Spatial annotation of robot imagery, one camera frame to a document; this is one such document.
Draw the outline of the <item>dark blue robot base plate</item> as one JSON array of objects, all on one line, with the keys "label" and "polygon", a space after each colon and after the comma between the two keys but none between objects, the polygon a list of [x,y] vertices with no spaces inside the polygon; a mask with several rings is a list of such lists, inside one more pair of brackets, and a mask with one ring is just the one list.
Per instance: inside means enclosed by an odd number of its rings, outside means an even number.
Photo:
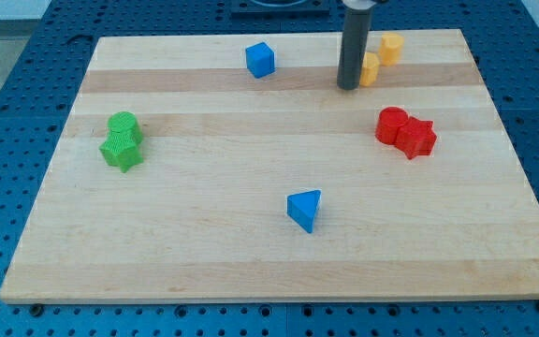
[{"label": "dark blue robot base plate", "polygon": [[329,14],[328,0],[231,0],[233,18],[284,16],[291,14]]}]

